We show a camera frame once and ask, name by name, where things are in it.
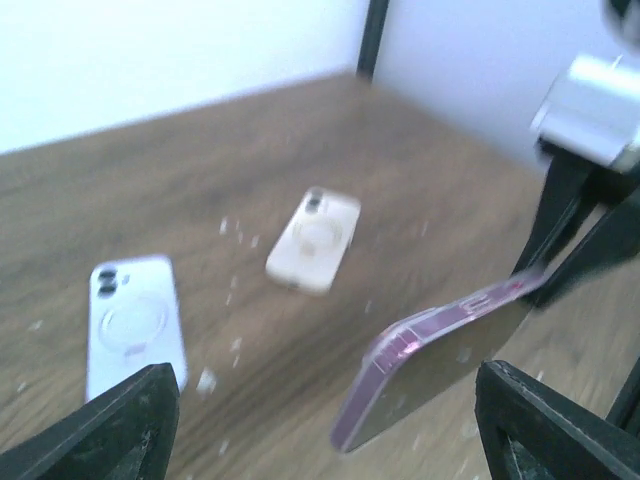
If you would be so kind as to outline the pink phone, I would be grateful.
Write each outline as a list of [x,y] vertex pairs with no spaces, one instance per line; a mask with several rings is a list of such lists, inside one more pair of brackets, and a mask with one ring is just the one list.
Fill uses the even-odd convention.
[[493,357],[528,315],[525,297],[544,281],[532,267],[386,328],[363,355],[331,445],[341,453],[360,448]]

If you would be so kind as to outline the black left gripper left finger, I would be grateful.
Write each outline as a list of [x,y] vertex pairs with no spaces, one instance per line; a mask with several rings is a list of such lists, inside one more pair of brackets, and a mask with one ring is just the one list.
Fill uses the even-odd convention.
[[3,479],[163,479],[179,420],[169,363],[146,366],[1,454]]

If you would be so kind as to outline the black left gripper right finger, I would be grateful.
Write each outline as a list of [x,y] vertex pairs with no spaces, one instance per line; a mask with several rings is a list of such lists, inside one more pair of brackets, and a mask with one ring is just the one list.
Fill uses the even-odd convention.
[[481,364],[475,416],[493,479],[637,479],[639,366],[604,418],[506,361]]

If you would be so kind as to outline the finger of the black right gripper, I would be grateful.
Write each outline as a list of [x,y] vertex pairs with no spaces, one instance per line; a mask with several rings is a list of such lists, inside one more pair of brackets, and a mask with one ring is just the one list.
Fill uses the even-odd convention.
[[593,211],[587,187],[593,164],[565,151],[552,157],[534,223],[513,274],[549,263],[568,245]]
[[639,254],[639,198],[627,197],[607,211],[549,279],[532,294],[535,308],[546,308],[586,277],[625,263]]

